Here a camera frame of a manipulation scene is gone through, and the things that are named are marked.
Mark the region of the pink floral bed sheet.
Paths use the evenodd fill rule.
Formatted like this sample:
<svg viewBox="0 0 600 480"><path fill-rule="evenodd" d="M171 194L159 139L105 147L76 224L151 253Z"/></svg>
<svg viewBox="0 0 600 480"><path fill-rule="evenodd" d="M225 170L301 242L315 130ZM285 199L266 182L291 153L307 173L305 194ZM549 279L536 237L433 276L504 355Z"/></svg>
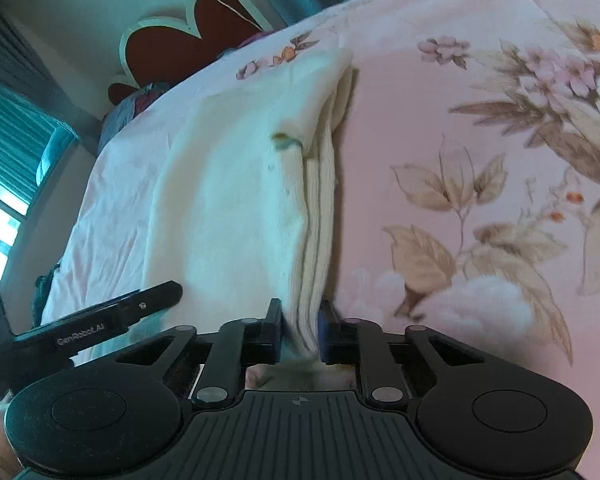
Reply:
<svg viewBox="0 0 600 480"><path fill-rule="evenodd" d="M322 298L573 388L600 479L600 0L352 0L220 58L98 156L43 321L144 287L152 196L205 98L335 48L352 90Z"/></svg>

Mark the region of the red white scalloped headboard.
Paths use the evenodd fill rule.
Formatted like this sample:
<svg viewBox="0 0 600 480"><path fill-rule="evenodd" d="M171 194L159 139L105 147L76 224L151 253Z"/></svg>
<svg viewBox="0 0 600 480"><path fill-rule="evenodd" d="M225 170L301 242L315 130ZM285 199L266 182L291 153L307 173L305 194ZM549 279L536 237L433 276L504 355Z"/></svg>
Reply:
<svg viewBox="0 0 600 480"><path fill-rule="evenodd" d="M260 10L252 0L194 0L185 18L142 18L121 36L122 73L111 79L109 102L117 105L148 84L173 87L277 27L275 13Z"/></svg>

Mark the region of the teal window curtain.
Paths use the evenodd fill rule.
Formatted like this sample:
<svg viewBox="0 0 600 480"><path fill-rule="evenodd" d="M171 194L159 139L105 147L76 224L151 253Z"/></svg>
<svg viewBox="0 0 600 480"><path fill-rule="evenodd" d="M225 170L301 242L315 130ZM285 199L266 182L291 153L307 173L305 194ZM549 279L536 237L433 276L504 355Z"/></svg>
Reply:
<svg viewBox="0 0 600 480"><path fill-rule="evenodd" d="M30 204L76 136L66 124L0 87L0 186Z"/></svg>

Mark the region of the cream cloth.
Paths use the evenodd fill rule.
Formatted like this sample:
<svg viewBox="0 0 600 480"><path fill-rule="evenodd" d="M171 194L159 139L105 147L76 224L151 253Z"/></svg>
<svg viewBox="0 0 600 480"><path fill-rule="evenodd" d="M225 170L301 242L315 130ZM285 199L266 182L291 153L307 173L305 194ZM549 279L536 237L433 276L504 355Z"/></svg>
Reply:
<svg viewBox="0 0 600 480"><path fill-rule="evenodd" d="M201 333L282 304L288 353L317 352L335 218L332 135L352 52L312 50L205 98L175 137L149 211L142 284L180 302L88 352L99 358L178 325Z"/></svg>

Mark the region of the pile of clothes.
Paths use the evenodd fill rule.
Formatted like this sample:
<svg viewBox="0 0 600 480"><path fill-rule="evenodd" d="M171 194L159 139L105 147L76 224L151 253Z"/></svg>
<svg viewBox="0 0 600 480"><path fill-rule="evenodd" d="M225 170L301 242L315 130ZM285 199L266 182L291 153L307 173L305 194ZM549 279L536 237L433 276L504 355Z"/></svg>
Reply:
<svg viewBox="0 0 600 480"><path fill-rule="evenodd" d="M148 84L148 86L135 90L116 105L102 122L97 154L100 154L129 122L147 110L153 102L170 89L168 84Z"/></svg>

